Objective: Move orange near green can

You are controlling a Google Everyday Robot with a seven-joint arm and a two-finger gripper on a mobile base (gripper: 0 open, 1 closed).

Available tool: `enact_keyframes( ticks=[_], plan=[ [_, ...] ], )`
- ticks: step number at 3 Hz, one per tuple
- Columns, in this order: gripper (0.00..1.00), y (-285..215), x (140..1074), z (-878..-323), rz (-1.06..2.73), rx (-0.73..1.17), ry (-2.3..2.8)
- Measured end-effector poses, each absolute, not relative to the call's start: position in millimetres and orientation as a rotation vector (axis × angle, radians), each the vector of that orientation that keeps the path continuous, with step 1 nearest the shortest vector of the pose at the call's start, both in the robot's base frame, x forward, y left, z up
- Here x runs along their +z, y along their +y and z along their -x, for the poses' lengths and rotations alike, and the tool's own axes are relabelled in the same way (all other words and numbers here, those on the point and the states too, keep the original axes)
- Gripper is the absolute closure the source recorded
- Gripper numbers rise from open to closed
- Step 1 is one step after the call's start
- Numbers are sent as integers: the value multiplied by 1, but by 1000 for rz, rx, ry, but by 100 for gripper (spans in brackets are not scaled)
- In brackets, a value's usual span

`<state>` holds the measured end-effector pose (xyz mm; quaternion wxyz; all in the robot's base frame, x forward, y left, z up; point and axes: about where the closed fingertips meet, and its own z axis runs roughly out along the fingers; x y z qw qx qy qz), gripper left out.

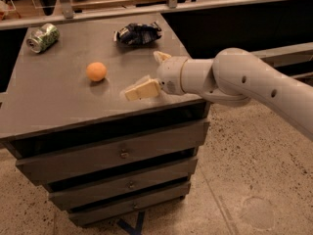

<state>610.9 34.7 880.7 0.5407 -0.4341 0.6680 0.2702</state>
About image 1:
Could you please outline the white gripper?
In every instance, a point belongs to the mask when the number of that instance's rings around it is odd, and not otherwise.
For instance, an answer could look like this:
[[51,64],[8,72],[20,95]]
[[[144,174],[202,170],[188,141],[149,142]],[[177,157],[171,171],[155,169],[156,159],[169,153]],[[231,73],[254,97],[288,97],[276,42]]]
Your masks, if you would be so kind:
[[157,97],[160,87],[167,94],[185,94],[181,85],[181,72],[188,58],[184,56],[171,57],[171,55],[160,51],[154,51],[154,57],[159,64],[156,70],[158,80],[144,76],[133,85],[127,87],[124,95],[128,101]]

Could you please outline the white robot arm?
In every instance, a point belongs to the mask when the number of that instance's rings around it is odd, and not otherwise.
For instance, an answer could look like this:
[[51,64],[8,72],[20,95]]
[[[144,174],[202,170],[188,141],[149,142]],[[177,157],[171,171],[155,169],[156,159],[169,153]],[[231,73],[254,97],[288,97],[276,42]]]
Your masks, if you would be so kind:
[[254,99],[313,140],[313,87],[286,76],[239,48],[220,51],[213,59],[191,59],[154,52],[156,77],[145,76],[124,91],[129,101],[195,94],[204,100],[243,106]]

